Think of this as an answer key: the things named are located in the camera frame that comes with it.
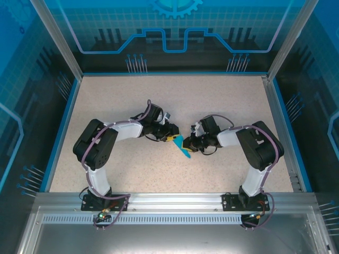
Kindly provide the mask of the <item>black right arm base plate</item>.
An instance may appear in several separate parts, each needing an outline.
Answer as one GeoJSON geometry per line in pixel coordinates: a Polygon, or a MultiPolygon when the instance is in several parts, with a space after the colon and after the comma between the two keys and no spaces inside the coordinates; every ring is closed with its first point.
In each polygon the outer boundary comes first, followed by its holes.
{"type": "Polygon", "coordinates": [[[221,196],[223,211],[269,211],[270,205],[266,195],[258,194],[247,197],[245,194],[225,193],[221,196]]]}

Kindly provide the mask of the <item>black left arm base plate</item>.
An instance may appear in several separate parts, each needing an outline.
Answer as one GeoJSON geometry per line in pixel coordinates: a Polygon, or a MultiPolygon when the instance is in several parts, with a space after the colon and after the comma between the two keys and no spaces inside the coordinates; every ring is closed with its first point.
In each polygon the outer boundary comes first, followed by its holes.
{"type": "Polygon", "coordinates": [[[126,201],[126,198],[110,200],[93,196],[91,194],[86,194],[82,197],[81,210],[102,211],[106,208],[109,208],[110,211],[118,212],[122,209],[126,201]]]}

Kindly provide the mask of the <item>aluminium frame post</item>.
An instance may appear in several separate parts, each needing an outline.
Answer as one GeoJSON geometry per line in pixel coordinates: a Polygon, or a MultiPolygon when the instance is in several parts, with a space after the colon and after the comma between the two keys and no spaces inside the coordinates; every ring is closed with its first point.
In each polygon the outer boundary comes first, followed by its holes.
{"type": "Polygon", "coordinates": [[[283,65],[294,43],[300,36],[305,24],[310,18],[318,2],[319,0],[305,0],[304,5],[297,15],[289,33],[287,34],[287,37],[285,38],[280,50],[272,62],[272,65],[270,66],[269,71],[267,72],[268,82],[272,82],[272,80],[276,77],[278,71],[283,65]]]}
{"type": "Polygon", "coordinates": [[[42,20],[45,28],[49,32],[51,38],[59,49],[61,55],[63,56],[66,64],[69,66],[73,75],[79,82],[81,82],[83,79],[83,72],[81,71],[81,68],[77,63],[76,58],[74,57],[65,37],[63,36],[46,3],[44,2],[44,0],[30,0],[30,2],[37,12],[39,18],[42,20]]]}

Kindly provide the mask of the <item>aluminium mounting rail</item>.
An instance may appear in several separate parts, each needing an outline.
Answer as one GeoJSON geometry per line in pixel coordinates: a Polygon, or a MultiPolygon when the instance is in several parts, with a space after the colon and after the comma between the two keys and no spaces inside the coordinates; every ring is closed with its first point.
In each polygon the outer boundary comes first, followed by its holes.
{"type": "MultiPolygon", "coordinates": [[[[221,193],[134,193],[129,213],[221,213],[221,193]]],[[[273,193],[270,208],[278,213],[308,213],[318,210],[313,193],[273,193]]],[[[76,193],[38,193],[33,210],[40,212],[78,212],[81,201],[76,193]]]]}

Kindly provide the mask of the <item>blue cloth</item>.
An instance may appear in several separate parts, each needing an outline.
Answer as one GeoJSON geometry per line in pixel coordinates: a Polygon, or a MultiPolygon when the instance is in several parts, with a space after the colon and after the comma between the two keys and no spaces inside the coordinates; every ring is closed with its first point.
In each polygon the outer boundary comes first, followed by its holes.
{"type": "Polygon", "coordinates": [[[181,151],[187,158],[191,158],[191,155],[189,154],[189,152],[183,148],[183,141],[184,141],[184,138],[183,138],[182,135],[176,136],[175,139],[173,140],[173,142],[174,142],[175,145],[180,149],[180,151],[181,151]]]}

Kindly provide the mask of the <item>grey metal sheet panel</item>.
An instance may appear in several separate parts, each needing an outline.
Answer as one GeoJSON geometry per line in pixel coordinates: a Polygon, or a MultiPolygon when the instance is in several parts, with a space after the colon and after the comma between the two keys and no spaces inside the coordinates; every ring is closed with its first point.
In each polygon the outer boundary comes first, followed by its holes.
{"type": "Polygon", "coordinates": [[[339,254],[315,211],[277,213],[263,227],[241,225],[43,224],[37,211],[15,254],[339,254]]]}

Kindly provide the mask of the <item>blue edge strip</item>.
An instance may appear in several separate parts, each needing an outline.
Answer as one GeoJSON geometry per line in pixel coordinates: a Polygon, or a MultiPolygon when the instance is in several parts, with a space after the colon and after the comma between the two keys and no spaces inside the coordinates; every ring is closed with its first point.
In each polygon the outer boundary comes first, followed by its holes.
{"type": "Polygon", "coordinates": [[[81,85],[81,81],[75,79],[72,85],[66,106],[65,106],[65,110],[64,110],[61,122],[60,122],[60,126],[58,129],[57,135],[56,135],[55,142],[52,147],[52,151],[51,151],[50,158],[46,166],[46,170],[44,172],[44,177],[40,185],[39,192],[44,193],[44,192],[50,191],[50,187],[52,184],[53,177],[55,175],[57,163],[60,157],[61,149],[64,144],[65,136],[66,136],[67,129],[70,123],[70,118],[74,110],[74,106],[75,106],[75,102],[76,102],[76,98],[79,92],[80,85],[81,85]]]}
{"type": "Polygon", "coordinates": [[[278,82],[275,78],[273,79],[272,84],[273,84],[272,86],[274,87],[274,91],[276,93],[277,99],[279,101],[280,109],[283,115],[284,127],[287,133],[287,143],[288,143],[287,147],[289,148],[289,151],[291,153],[290,161],[292,162],[295,168],[296,174],[298,176],[301,191],[311,193],[313,192],[313,189],[310,184],[299,147],[297,145],[296,137],[293,132],[291,121],[288,116],[286,104],[283,100],[278,82]]]}

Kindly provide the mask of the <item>aluminium side rail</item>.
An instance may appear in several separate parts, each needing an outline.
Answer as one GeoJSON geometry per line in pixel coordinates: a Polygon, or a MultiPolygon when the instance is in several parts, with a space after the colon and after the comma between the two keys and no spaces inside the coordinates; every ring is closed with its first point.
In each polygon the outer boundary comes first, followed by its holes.
{"type": "Polygon", "coordinates": [[[275,86],[268,80],[266,76],[262,76],[262,82],[271,109],[274,125],[278,134],[278,139],[284,147],[284,156],[281,158],[281,160],[283,159],[286,165],[289,175],[289,181],[291,183],[293,192],[306,192],[307,190],[304,187],[300,165],[288,130],[286,118],[283,114],[283,108],[281,107],[278,94],[276,93],[275,86]]]}

